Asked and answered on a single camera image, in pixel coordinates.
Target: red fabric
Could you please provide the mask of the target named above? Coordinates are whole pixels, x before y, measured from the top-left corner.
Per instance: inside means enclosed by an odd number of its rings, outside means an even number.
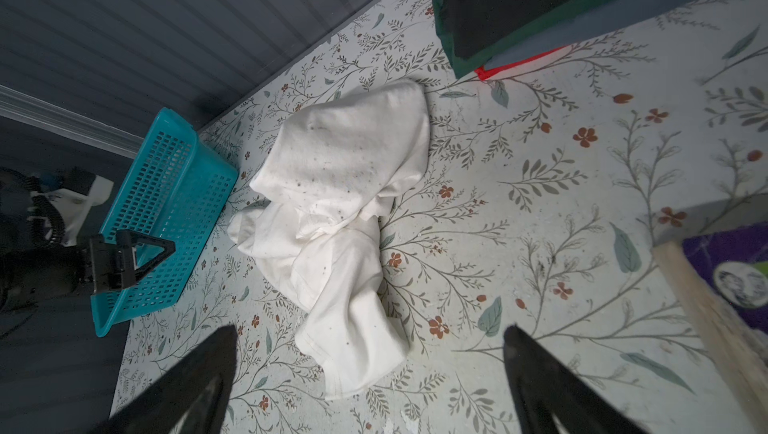
[[[500,68],[491,69],[490,71],[486,71],[482,67],[476,68],[475,69],[475,73],[478,75],[478,78],[481,81],[485,81],[486,79],[489,79],[489,78],[495,76],[496,74],[499,74],[502,71],[506,71],[507,69],[511,69],[511,68],[513,68],[515,66],[519,66],[520,64],[525,64],[526,62],[535,61],[538,58],[542,58],[545,55],[550,55],[550,54],[552,54],[552,52],[559,51],[560,49],[562,49],[562,48],[555,48],[555,49],[552,49],[551,51],[543,52],[542,54],[537,54],[537,55],[533,56],[532,58],[527,58],[527,59],[525,59],[523,61],[517,61],[517,62],[513,62],[512,64],[503,65]]]

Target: table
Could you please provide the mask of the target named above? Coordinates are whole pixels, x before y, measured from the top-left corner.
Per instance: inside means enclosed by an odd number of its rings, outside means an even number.
[[[517,323],[652,432],[751,432],[649,248],[765,218],[766,12],[699,0],[481,82],[453,77],[431,0],[382,0],[202,133],[241,176],[178,303],[131,321],[113,410],[235,324],[224,432],[517,432],[499,350]],[[402,77],[432,143],[380,220],[380,294],[412,349],[326,402],[302,313],[224,230],[265,202],[248,182],[287,116]]]

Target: gray cloth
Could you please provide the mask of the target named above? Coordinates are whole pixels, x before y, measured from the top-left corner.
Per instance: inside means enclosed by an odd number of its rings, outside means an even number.
[[[660,16],[691,1],[695,0],[613,0],[525,39],[504,53],[492,57],[483,67],[490,71],[523,61],[564,45],[585,41]]]

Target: wooden edge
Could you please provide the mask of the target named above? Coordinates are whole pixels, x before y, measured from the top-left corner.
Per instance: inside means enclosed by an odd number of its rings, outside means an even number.
[[[699,277],[679,243],[668,242],[651,252],[755,430],[768,432],[768,367],[755,351],[760,342],[752,329]]]

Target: white fabric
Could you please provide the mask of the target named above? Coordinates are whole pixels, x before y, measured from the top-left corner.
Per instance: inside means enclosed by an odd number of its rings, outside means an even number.
[[[427,164],[419,84],[398,81],[288,118],[250,186],[272,202],[237,213],[228,234],[309,315],[296,346],[326,376],[326,399],[368,389],[406,358],[384,314],[377,216]]]

